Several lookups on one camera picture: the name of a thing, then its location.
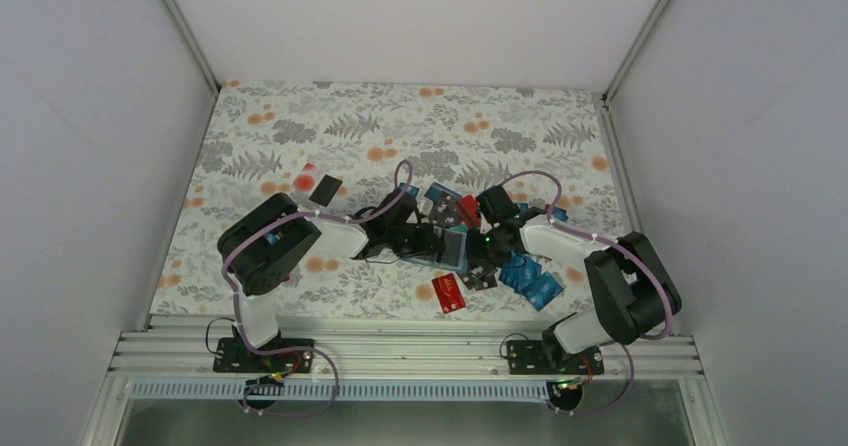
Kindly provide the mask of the red card with black stripe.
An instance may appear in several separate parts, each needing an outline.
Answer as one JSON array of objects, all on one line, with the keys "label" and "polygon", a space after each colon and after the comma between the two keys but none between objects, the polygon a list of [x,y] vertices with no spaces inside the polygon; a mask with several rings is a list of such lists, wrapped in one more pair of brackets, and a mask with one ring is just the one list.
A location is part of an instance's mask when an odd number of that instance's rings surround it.
[{"label": "red card with black stripe", "polygon": [[479,205],[471,195],[466,195],[454,202],[454,208],[460,222],[469,229],[477,229],[481,226]]}]

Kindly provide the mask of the teal leather card holder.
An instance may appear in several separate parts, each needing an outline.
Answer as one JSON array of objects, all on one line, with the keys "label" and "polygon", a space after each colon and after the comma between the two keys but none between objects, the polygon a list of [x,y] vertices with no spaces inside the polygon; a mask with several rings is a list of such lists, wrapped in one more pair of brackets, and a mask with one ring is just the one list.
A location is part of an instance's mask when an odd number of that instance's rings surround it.
[{"label": "teal leather card holder", "polygon": [[427,225],[419,237],[424,249],[404,257],[403,261],[457,273],[468,270],[466,232]]}]

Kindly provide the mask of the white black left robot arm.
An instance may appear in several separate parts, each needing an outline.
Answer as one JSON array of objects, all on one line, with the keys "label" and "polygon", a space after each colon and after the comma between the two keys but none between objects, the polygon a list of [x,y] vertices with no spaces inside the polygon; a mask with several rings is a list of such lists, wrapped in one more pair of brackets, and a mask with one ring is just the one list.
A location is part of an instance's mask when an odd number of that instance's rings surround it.
[{"label": "white black left robot arm", "polygon": [[217,241],[222,276],[233,291],[239,358],[255,371],[278,357],[273,291],[312,254],[366,261],[389,250],[399,259],[438,255],[445,249],[424,222],[415,199],[397,188],[377,206],[346,216],[300,208],[276,193],[225,230]]}]

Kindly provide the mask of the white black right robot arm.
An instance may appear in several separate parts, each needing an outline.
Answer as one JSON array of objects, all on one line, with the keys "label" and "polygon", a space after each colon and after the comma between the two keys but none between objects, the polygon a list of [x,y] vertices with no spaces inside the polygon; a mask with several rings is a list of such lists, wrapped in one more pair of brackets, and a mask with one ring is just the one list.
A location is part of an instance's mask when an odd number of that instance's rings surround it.
[{"label": "white black right robot arm", "polygon": [[552,209],[521,209],[501,186],[475,198],[490,228],[468,233],[468,256],[501,266],[513,254],[529,254],[574,266],[587,280],[593,305],[549,326],[541,357],[555,373],[578,363],[580,352],[609,343],[670,335],[682,301],[649,239],[631,232],[609,239],[569,226]]}]

